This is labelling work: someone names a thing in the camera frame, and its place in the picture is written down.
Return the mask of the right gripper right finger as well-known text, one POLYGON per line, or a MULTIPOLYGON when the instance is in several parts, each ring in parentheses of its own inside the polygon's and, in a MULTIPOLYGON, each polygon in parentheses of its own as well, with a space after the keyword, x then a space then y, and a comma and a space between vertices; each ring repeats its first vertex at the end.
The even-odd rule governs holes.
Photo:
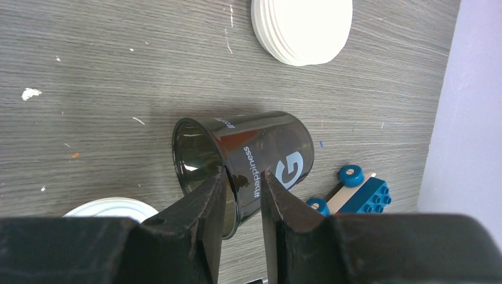
POLYGON ((269 283, 500 283, 501 253, 475 219, 451 214, 325 217, 261 174, 269 283))

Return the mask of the white cup lid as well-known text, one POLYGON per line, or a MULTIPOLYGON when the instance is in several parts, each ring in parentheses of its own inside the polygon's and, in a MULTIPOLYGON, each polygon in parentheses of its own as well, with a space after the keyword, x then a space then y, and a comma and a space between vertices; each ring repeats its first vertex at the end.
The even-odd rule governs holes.
POLYGON ((344 48, 352 1, 252 1, 250 17, 260 45, 291 66, 325 64, 344 48))

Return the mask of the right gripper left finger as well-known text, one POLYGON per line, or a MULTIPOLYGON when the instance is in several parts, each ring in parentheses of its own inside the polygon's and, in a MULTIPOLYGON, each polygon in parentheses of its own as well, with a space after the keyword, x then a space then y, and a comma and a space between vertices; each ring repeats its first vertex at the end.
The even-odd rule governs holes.
POLYGON ((144 222, 113 217, 1 219, 2 283, 217 283, 227 175, 144 222))

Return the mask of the white sip lid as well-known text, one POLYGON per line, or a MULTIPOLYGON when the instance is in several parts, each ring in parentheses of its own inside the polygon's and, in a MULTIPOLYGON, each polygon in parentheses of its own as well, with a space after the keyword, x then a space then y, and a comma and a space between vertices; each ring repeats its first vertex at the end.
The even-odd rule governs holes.
POLYGON ((130 218, 142 223, 158 214, 152 206, 131 198, 102 198, 80 205, 63 217, 118 217, 130 218))

